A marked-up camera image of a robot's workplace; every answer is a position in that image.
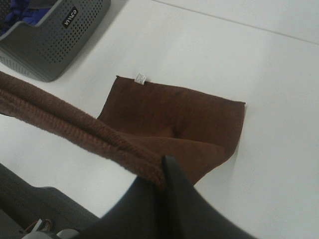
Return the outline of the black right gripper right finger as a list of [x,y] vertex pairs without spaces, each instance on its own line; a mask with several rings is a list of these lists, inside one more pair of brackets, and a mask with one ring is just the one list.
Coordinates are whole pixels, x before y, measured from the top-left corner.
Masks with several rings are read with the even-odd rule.
[[165,195],[174,239],[253,239],[215,210],[195,190],[178,161],[162,158],[166,180]]

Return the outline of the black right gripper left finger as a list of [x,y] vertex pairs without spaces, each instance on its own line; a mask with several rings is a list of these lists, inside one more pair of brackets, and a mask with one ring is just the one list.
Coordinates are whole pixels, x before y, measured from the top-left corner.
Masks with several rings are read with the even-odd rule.
[[137,177],[119,202],[82,231],[83,239],[162,239],[162,201],[157,189]]

